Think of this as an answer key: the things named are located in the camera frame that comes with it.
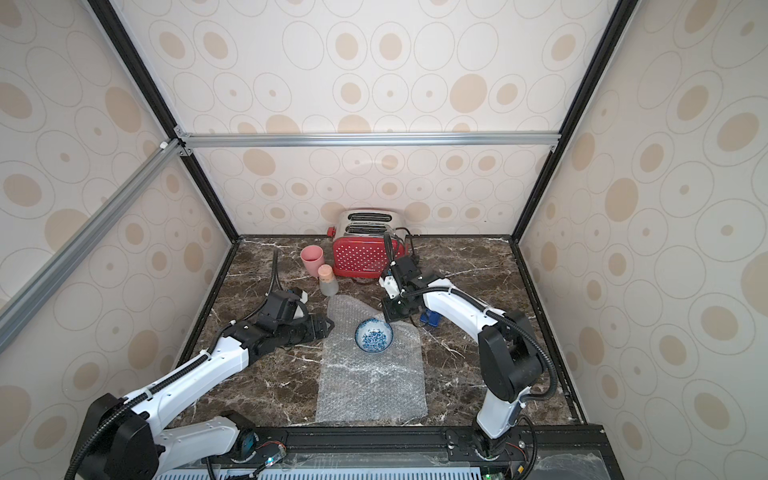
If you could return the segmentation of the clear bubble wrap sheet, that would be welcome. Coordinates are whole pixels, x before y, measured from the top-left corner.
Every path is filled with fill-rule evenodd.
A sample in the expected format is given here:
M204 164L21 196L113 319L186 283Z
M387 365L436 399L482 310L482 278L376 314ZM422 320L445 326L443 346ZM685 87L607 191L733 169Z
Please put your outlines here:
M394 340L382 353L355 343L364 320L384 315L347 295L328 302L335 328L323 342L315 421L323 424L395 425L427 415L424 366L418 330L389 323Z

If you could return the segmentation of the blue white patterned bowl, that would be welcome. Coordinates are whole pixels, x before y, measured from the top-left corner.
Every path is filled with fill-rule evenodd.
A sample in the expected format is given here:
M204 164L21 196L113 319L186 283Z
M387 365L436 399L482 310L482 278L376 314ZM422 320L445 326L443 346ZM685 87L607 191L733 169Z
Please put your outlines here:
M355 343L365 353L382 353L394 340L394 331L389 323L379 318L362 321L355 330Z

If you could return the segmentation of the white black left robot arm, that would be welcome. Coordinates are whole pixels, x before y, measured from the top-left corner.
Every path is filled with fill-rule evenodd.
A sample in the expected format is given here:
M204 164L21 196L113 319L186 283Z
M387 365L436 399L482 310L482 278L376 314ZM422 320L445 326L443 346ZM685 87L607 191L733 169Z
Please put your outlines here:
M99 397L86 412L65 478L154 479L211 457L277 462L284 446L261 439L255 425L234 411L186 427L169 425L204 394L275 350L327 338L334 322L310 313L306 301L301 290L273 291L254 313L226 324L211 346L162 378L122 397Z

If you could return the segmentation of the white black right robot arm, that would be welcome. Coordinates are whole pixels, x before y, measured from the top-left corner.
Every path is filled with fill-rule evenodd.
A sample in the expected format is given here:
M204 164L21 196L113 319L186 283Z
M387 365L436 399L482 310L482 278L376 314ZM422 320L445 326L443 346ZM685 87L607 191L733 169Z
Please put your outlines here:
M410 256L390 260L379 285L386 292L382 308L387 321L429 311L451 321L476 341L486 386L475 419L480 449L495 448L528 403L546 401L557 393L555 364L523 312L494 308L449 279L421 270Z

